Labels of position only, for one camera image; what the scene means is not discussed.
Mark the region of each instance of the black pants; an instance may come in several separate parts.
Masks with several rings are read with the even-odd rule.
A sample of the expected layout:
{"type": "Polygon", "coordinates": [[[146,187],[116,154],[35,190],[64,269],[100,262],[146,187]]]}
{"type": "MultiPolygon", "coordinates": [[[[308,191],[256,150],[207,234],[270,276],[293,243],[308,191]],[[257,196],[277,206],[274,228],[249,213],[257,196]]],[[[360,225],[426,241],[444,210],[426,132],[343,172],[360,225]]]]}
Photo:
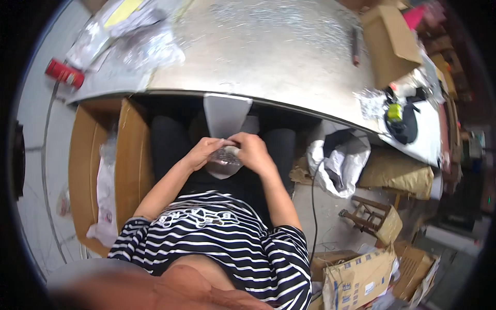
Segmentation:
{"type": "MultiPolygon", "coordinates": [[[[155,182],[158,182],[191,150],[193,145],[183,125],[165,116],[157,116],[153,119],[150,139],[153,173],[155,182]]],[[[293,166],[295,132],[285,128],[273,129],[264,133],[262,139],[289,192],[291,187],[289,171],[293,166]]],[[[234,198],[243,200],[257,212],[267,227],[272,228],[260,178],[247,167],[242,167],[236,174],[224,180],[211,176],[202,168],[192,173],[179,195],[213,189],[230,193],[234,198]]]]}

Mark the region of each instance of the hand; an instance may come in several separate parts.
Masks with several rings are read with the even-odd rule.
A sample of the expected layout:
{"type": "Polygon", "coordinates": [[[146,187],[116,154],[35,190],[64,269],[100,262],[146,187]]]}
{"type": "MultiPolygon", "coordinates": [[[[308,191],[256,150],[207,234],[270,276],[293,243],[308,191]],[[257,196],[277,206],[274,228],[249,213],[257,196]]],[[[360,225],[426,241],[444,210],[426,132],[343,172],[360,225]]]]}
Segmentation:
{"type": "Polygon", "coordinates": [[[189,169],[198,171],[205,166],[208,157],[224,145],[233,145],[233,142],[224,139],[203,137],[186,156],[181,159],[189,169]]]}
{"type": "Polygon", "coordinates": [[[229,137],[228,140],[235,141],[241,145],[238,158],[243,165],[258,175],[265,176],[274,172],[278,173],[272,157],[267,152],[265,142],[256,134],[240,132],[229,137]]]}

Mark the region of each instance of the pink object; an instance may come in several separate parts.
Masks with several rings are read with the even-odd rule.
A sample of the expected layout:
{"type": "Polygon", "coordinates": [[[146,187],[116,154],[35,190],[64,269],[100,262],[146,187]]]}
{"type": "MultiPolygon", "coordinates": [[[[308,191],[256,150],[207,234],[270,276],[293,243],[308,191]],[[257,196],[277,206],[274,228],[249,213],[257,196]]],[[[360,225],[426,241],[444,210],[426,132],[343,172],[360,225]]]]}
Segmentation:
{"type": "Polygon", "coordinates": [[[421,4],[418,7],[415,7],[403,14],[403,18],[405,19],[406,24],[408,25],[408,28],[410,28],[410,30],[416,29],[417,26],[420,24],[420,22],[422,21],[422,17],[424,17],[425,9],[426,7],[421,4]]]}

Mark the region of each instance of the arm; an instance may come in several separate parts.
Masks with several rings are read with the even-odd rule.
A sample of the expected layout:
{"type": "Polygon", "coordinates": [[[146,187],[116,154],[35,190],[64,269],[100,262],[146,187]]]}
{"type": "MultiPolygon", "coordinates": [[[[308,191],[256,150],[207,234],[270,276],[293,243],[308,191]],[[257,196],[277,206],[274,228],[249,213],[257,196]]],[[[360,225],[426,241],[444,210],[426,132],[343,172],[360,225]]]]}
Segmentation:
{"type": "Polygon", "coordinates": [[[240,132],[229,138],[241,145],[240,161],[256,172],[262,181],[270,221],[274,227],[290,225],[302,229],[296,209],[284,188],[277,167],[267,152],[267,147],[256,134],[240,132]]]}
{"type": "Polygon", "coordinates": [[[290,225],[302,231],[295,206],[284,187],[277,169],[260,174],[265,199],[269,208],[270,221],[274,227],[290,225]]]}
{"type": "Polygon", "coordinates": [[[141,201],[133,216],[142,216],[153,221],[176,199],[189,176],[193,173],[183,159],[178,161],[141,201]]]}
{"type": "Polygon", "coordinates": [[[208,156],[225,144],[232,144],[224,139],[202,138],[181,160],[179,160],[164,177],[152,188],[139,204],[133,216],[142,216],[153,221],[171,202],[176,199],[189,176],[203,167],[208,156]]]}

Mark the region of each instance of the left hand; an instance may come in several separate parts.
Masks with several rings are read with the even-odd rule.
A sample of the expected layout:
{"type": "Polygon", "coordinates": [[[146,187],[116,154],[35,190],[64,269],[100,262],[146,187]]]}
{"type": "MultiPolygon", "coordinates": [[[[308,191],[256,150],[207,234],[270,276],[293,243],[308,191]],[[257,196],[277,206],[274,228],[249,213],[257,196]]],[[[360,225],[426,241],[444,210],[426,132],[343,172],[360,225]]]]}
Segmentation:
{"type": "Polygon", "coordinates": [[[234,143],[224,139],[203,137],[181,160],[193,171],[198,171],[205,166],[210,154],[225,145],[234,145],[234,143]]]}

